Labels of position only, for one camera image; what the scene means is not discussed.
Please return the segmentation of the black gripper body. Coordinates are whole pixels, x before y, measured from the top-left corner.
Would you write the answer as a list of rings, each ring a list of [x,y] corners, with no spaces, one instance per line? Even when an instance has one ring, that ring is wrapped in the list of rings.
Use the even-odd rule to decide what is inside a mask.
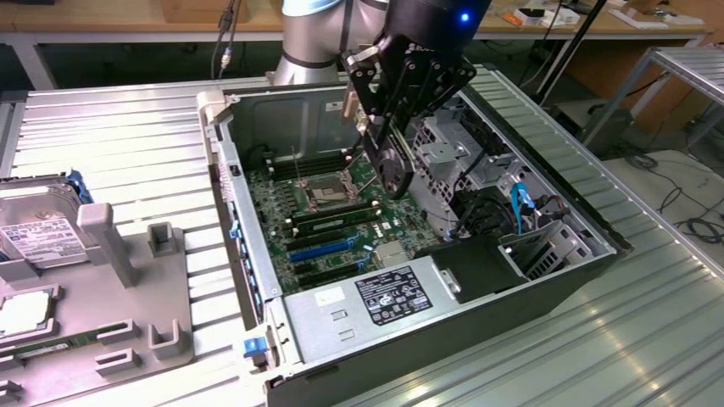
[[[391,1],[376,38],[379,62],[400,64],[416,54],[460,59],[490,5],[486,0]]]

